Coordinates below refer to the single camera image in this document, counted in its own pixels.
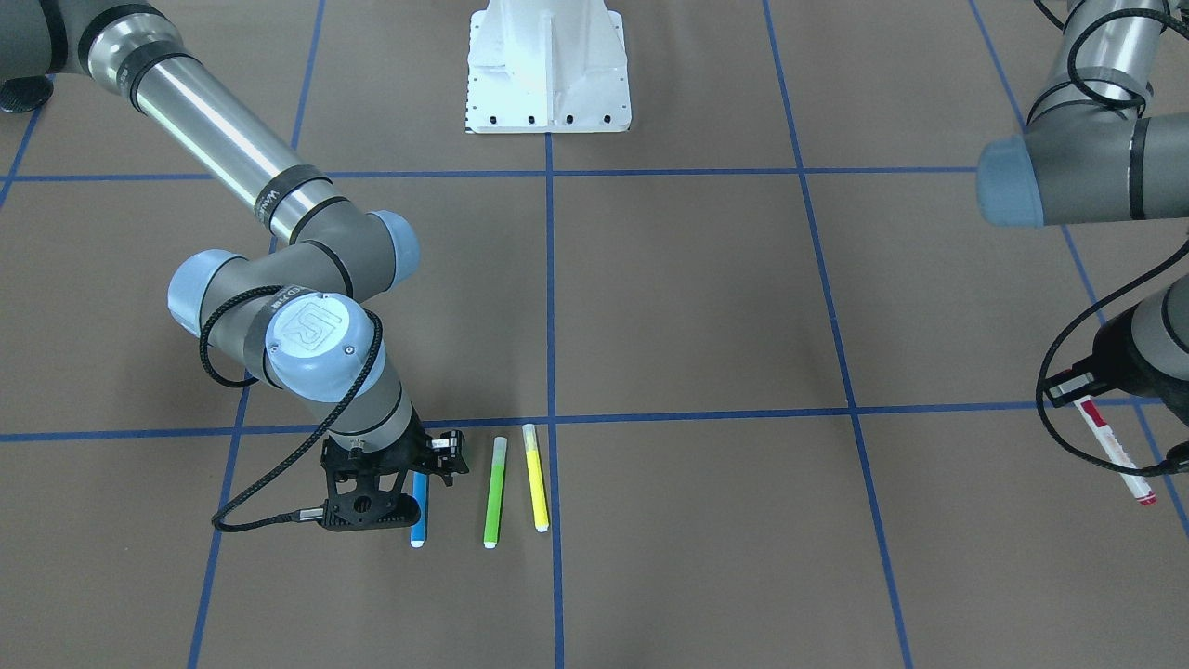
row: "metal tube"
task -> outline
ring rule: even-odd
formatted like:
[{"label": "metal tube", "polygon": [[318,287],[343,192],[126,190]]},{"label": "metal tube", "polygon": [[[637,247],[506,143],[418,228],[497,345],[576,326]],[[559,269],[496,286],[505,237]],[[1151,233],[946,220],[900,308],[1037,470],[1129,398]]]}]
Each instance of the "metal tube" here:
[{"label": "metal tube", "polygon": [[181,45],[182,34],[159,14],[121,17],[95,36],[87,52],[87,71],[103,90],[120,95],[120,65],[133,51],[155,42]]},{"label": "metal tube", "polygon": [[[1074,42],[1086,29],[1101,17],[1118,10],[1155,10],[1163,12],[1164,0],[1070,0],[1069,23],[1065,39],[1052,63],[1049,80],[1042,89],[1032,119],[1069,102],[1086,101],[1088,97],[1069,83],[1068,61]],[[1160,36],[1160,24],[1139,17],[1112,21],[1094,32],[1077,55],[1078,69],[1088,71],[1118,70],[1126,77],[1147,86],[1152,71],[1156,48]],[[1115,100],[1130,100],[1131,94],[1121,86],[1101,81],[1087,82],[1092,90]],[[1135,109],[1121,109],[1126,118],[1134,119]]]},{"label": "metal tube", "polygon": [[302,164],[289,145],[191,58],[170,58],[152,68],[140,81],[137,102],[249,207],[272,177]]}]

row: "ur logo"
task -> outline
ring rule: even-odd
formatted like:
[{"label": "ur logo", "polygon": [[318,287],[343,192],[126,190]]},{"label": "ur logo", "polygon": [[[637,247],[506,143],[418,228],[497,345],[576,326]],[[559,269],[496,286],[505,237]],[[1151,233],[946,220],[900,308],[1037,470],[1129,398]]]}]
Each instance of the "ur logo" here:
[{"label": "ur logo", "polygon": [[308,302],[281,328],[281,336],[307,352],[314,352],[341,324],[341,316],[322,308],[316,302]]},{"label": "ur logo", "polygon": [[256,217],[257,217],[257,220],[259,220],[260,222],[269,222],[266,220],[269,217],[269,213],[270,213],[269,207],[271,207],[272,204],[275,204],[276,201],[277,201],[277,197],[279,197],[279,196],[281,196],[281,193],[277,193],[276,190],[269,190],[269,194],[260,198],[259,203],[256,204]]}]

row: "brown floor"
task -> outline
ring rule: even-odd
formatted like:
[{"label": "brown floor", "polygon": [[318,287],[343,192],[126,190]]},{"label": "brown floor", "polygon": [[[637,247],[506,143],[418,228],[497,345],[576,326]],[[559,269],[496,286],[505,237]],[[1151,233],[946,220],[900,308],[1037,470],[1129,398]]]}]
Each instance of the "brown floor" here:
[{"label": "brown floor", "polygon": [[[473,469],[433,488],[420,550],[212,534],[313,418],[207,380],[165,286],[268,239],[89,81],[0,118],[0,667],[1184,667],[1189,482],[1140,509],[1028,399],[1088,286],[1185,222],[981,219],[979,152],[1019,131],[1061,39],[1030,1],[614,0],[633,130],[555,138],[463,132],[483,5],[159,4],[306,159],[417,231],[420,271],[369,307]],[[1189,51],[1164,42],[1151,114],[1189,108]],[[1160,406],[1105,411],[1144,463],[1184,440]],[[315,460],[243,517],[319,504]]]}]

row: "black band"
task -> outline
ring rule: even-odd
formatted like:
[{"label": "black band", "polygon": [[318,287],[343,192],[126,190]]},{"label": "black band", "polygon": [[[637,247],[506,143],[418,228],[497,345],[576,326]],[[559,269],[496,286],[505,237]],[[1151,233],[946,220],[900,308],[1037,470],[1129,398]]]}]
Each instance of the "black band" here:
[{"label": "black band", "polygon": [[339,267],[339,273],[342,276],[342,289],[346,291],[346,295],[348,297],[354,297],[356,286],[351,283],[351,272],[347,271],[347,266],[342,264],[341,259],[339,259],[339,254],[332,251],[329,246],[316,239],[306,239],[302,244],[309,244],[310,246],[314,246],[326,253],[326,257],[331,258],[331,261],[334,263],[334,266]]},{"label": "black band", "polygon": [[1147,121],[1139,119],[1131,134],[1131,159],[1127,164],[1127,193],[1131,197],[1131,219],[1146,220],[1144,210],[1144,149],[1147,145]]},{"label": "black band", "polygon": [[[1074,14],[1076,14],[1077,11],[1082,8],[1082,5],[1086,5],[1086,0],[1082,0],[1081,2],[1075,5],[1072,10],[1069,11],[1069,14],[1065,17],[1065,27],[1069,27],[1069,24],[1074,23]],[[1172,7],[1169,5],[1169,0],[1164,0],[1164,13],[1169,14],[1170,17],[1172,15]],[[1160,26],[1160,32],[1164,32],[1164,30],[1168,27],[1169,26]]]},{"label": "black band", "polygon": [[260,221],[264,227],[270,227],[272,214],[277,210],[281,200],[288,197],[303,183],[317,179],[331,181],[314,165],[294,165],[273,176],[256,196],[256,206],[252,207],[252,210],[256,212],[256,220]]},{"label": "black band", "polygon": [[62,7],[58,0],[40,0],[42,14],[45,15],[45,27],[50,30],[50,69],[45,74],[62,71],[67,64],[67,52],[70,43],[67,39],[67,24],[62,20]]},{"label": "black band", "polygon": [[1034,122],[1034,121],[1044,118],[1044,115],[1048,114],[1049,112],[1059,109],[1062,107],[1072,107],[1075,105],[1090,105],[1093,107],[1096,107],[1100,111],[1111,112],[1112,114],[1119,116],[1122,120],[1127,120],[1127,114],[1122,113],[1121,109],[1105,109],[1105,108],[1102,108],[1102,105],[1095,102],[1094,100],[1070,100],[1068,102],[1059,102],[1057,105],[1053,105],[1053,106],[1049,107],[1048,109],[1045,109],[1044,112],[1042,112],[1040,115],[1038,115],[1037,118],[1028,120],[1028,124],[1031,125],[1032,122]]},{"label": "black band", "polygon": [[312,208],[310,210],[306,212],[306,215],[301,216],[301,220],[298,220],[297,225],[294,226],[292,233],[289,234],[289,242],[290,244],[296,242],[297,241],[297,236],[301,234],[301,231],[306,229],[306,223],[309,222],[309,221],[312,221],[312,220],[314,220],[314,216],[316,216],[319,213],[321,213],[322,209],[325,209],[326,207],[329,207],[331,204],[336,204],[339,202],[346,202],[346,201],[347,201],[347,198],[344,197],[342,195],[335,195],[334,197],[327,197],[326,200],[322,200],[321,202],[319,202],[317,204],[315,204],[314,208]]},{"label": "black band", "polygon": [[249,361],[252,360],[253,355],[259,355],[260,371],[264,372],[263,379],[275,389],[281,389],[281,385],[269,377],[269,366],[266,365],[269,352],[265,340],[268,339],[269,323],[272,322],[272,316],[281,310],[281,307],[301,295],[308,295],[314,291],[301,285],[285,285],[281,290],[277,290],[277,294],[272,296],[272,299],[268,304],[256,311],[252,323],[247,327],[247,334],[244,337],[244,360]]},{"label": "black band", "polygon": [[103,32],[103,29],[113,23],[132,14],[155,14],[165,19],[165,14],[158,12],[151,5],[120,5],[100,12],[97,17],[87,24],[87,29],[82,31],[82,37],[78,38],[78,65],[82,67],[82,71],[87,72],[87,76],[90,76],[90,65],[87,62],[90,58],[90,48],[95,44],[99,33]]},{"label": "black band", "polygon": [[149,70],[162,61],[168,61],[178,56],[187,58],[194,57],[181,44],[162,39],[158,42],[150,42],[149,44],[133,50],[126,58],[124,58],[124,62],[120,63],[120,71],[115,75],[115,83],[120,87],[120,93],[128,99],[128,102],[132,102],[132,106],[136,107],[138,112],[141,114],[144,113],[144,109],[141,109],[140,105],[137,102],[137,90],[140,88],[140,80],[149,74]]}]

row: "grid line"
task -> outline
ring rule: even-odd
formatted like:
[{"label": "grid line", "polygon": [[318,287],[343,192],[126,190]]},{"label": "grid line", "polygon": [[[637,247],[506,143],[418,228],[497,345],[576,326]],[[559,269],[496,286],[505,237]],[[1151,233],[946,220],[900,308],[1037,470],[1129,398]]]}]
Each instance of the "grid line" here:
[{"label": "grid line", "polygon": [[[1095,400],[1099,406],[1156,406],[1163,405],[1152,398],[1099,398]],[[942,405],[892,405],[892,406],[856,406],[849,408],[824,408],[824,409],[772,409],[772,410],[731,410],[731,411],[688,411],[688,412],[663,412],[663,414],[604,414],[604,415],[560,415],[553,418],[548,416],[516,416],[499,418],[461,418],[445,421],[423,422],[428,430],[440,429],[466,429],[466,428],[515,428],[533,423],[547,425],[586,425],[594,423],[680,423],[686,421],[756,421],[756,419],[789,419],[789,418],[829,418],[849,416],[851,412],[858,416],[889,416],[889,415],[924,415],[924,414],[970,414],[993,411],[1031,411],[1031,400],[1015,403],[968,403],[968,404],[942,404]],[[300,435],[312,433],[313,424],[294,425],[245,425],[243,428],[178,428],[161,430],[96,430],[78,433],[11,433],[0,435],[0,444],[17,444],[31,442],[92,442],[103,440],[152,440],[152,438],[180,438],[180,437],[227,437],[234,434],[240,435]]]},{"label": "grid line", "polygon": [[[1007,94],[1007,100],[1012,106],[1012,112],[1015,114],[1015,121],[1020,127],[1020,132],[1027,131],[1027,124],[1024,120],[1024,114],[1020,113],[1019,101],[1015,99],[1015,93],[1012,90],[1012,84],[1007,81],[1007,75],[1004,71],[1004,65],[999,59],[999,52],[995,50],[995,44],[990,38],[990,32],[987,30],[987,25],[982,19],[982,13],[979,12],[979,5],[975,0],[967,0],[970,5],[970,11],[974,13],[975,21],[979,24],[979,30],[982,32],[982,38],[987,44],[987,51],[990,53],[990,59],[995,64],[995,70],[999,72],[999,80],[1004,84],[1004,93]],[[1065,245],[1069,248],[1069,254],[1074,260],[1074,266],[1077,269],[1077,274],[1082,280],[1082,286],[1086,290],[1086,295],[1090,303],[1096,303],[1099,301],[1097,294],[1094,290],[1094,284],[1090,280],[1090,274],[1086,270],[1086,263],[1082,261],[1082,254],[1077,250],[1077,242],[1074,241],[1074,235],[1069,231],[1069,226],[1061,226],[1062,234],[1065,239]],[[1106,323],[1106,316],[1102,310],[1096,311],[1099,324]],[[1147,418],[1144,416],[1140,409],[1144,404],[1156,404],[1156,403],[1143,403],[1139,398],[1131,398],[1127,404],[1135,412],[1135,418],[1139,421],[1140,429],[1144,433],[1144,438],[1147,441],[1147,447],[1152,452],[1152,456],[1156,462],[1164,460],[1160,454],[1159,447],[1156,446],[1156,437],[1152,435],[1151,429],[1147,425]],[[1177,518],[1181,520],[1181,530],[1184,532],[1185,538],[1189,538],[1189,517],[1185,516],[1184,505],[1181,501],[1181,496],[1177,493],[1176,486],[1172,485],[1172,479],[1168,475],[1163,476],[1164,486],[1169,493],[1169,500],[1172,503],[1172,507],[1176,510]]]},{"label": "grid line", "polygon": [[553,245],[554,191],[553,191],[553,134],[545,134],[545,280],[546,280],[546,387],[547,425],[549,430],[549,498],[553,501],[551,519],[553,548],[553,664],[555,669],[566,665],[566,627],[562,607],[564,578],[561,564],[561,476],[558,466],[558,366],[556,366],[556,265]]},{"label": "grid line", "polygon": [[[322,33],[322,18],[326,14],[326,0],[319,0],[317,12],[314,15],[314,29],[310,36],[309,51],[306,58],[306,70],[302,76],[301,93],[297,97],[297,112],[294,114],[294,130],[290,135],[289,145],[295,151],[297,150],[297,144],[301,141],[301,124],[304,118],[306,102],[309,96],[310,80],[314,76],[314,61],[317,56],[317,43]],[[269,253],[273,253],[277,250],[277,238],[272,234],[269,235]],[[244,378],[247,379],[247,371],[244,372]],[[235,430],[231,438],[231,444],[227,448],[227,465],[224,469],[224,484],[219,493],[219,509],[222,509],[227,500],[231,498],[231,485],[235,476],[235,463],[239,457],[239,442],[243,436],[244,418],[247,415],[247,403],[251,397],[251,386],[245,387],[239,398],[239,405],[235,410]],[[210,539],[210,553],[207,556],[207,569],[202,582],[202,594],[199,599],[199,612],[194,620],[194,637],[190,640],[190,657],[187,669],[197,669],[199,656],[202,652],[202,639],[206,633],[207,624],[207,611],[210,607],[210,593],[214,587],[215,568],[219,564],[219,549],[222,545],[222,534],[219,530],[212,530]]]},{"label": "grid line", "polygon": [[[224,465],[222,486],[219,490],[219,509],[222,509],[231,499],[231,484],[235,478],[235,462],[239,460],[240,428],[244,427],[244,416],[247,414],[247,399],[252,389],[246,387],[239,395],[239,404],[235,408],[235,429],[232,433],[231,444],[227,447],[227,462]],[[207,568],[202,575],[202,593],[199,595],[199,612],[194,617],[194,633],[190,637],[190,655],[185,663],[187,669],[196,669],[199,655],[202,652],[202,637],[207,630],[207,613],[210,611],[210,593],[215,583],[215,569],[219,566],[219,549],[222,545],[222,532],[212,528],[210,550],[207,553]]]},{"label": "grid line", "polygon": [[[655,169],[559,169],[554,177],[584,176],[748,176],[799,173],[974,173],[971,165],[885,165],[885,166],[765,166],[765,168],[655,168]],[[457,169],[457,170],[332,170],[332,178],[540,178],[539,169]],[[209,173],[26,173],[12,175],[5,181],[27,183],[90,182],[90,181],[210,181]]]},{"label": "grid line", "polygon": [[842,342],[842,330],[838,327],[838,314],[835,309],[833,294],[830,289],[830,274],[826,270],[825,254],[822,250],[822,239],[818,234],[817,216],[813,213],[813,198],[810,194],[809,177],[805,173],[805,164],[801,158],[800,140],[797,135],[797,121],[793,116],[793,106],[788,95],[788,84],[785,78],[785,68],[780,58],[780,45],[776,39],[775,24],[772,20],[772,6],[768,0],[763,0],[763,14],[768,26],[768,39],[772,43],[772,59],[776,69],[776,81],[780,83],[780,97],[785,106],[785,119],[788,124],[788,138],[793,146],[793,158],[797,160],[799,170],[798,178],[801,185],[801,197],[805,200],[805,215],[810,227],[810,235],[813,240],[813,254],[818,265],[818,273],[822,279],[822,292],[825,297],[826,311],[830,316],[830,329],[833,334],[835,352],[838,356],[838,372],[842,375],[843,390],[847,395],[847,410],[850,416],[850,425],[855,436],[855,448],[858,454],[860,467],[863,473],[863,486],[867,490],[867,503],[872,513],[872,526],[875,531],[875,542],[879,545],[880,562],[883,567],[883,580],[887,585],[888,602],[892,608],[892,618],[895,624],[897,637],[900,643],[900,656],[905,669],[912,669],[912,650],[908,645],[908,633],[904,624],[904,614],[900,610],[900,595],[895,586],[895,572],[892,568],[892,556],[887,547],[887,536],[883,530],[883,518],[880,512],[880,500],[875,491],[875,480],[872,476],[870,462],[867,457],[867,444],[863,438],[863,428],[860,416],[855,411],[855,393],[850,383],[850,371],[847,366],[847,352]]},{"label": "grid line", "polygon": [[4,203],[8,200],[8,191],[12,190],[12,184],[17,181],[17,172],[20,170],[20,160],[24,159],[25,151],[29,150],[29,141],[33,138],[33,130],[37,127],[37,121],[40,118],[40,107],[33,109],[32,115],[29,116],[29,122],[25,125],[25,133],[20,137],[17,153],[12,157],[8,173],[5,175],[4,185],[0,185],[0,208],[4,208]]}]

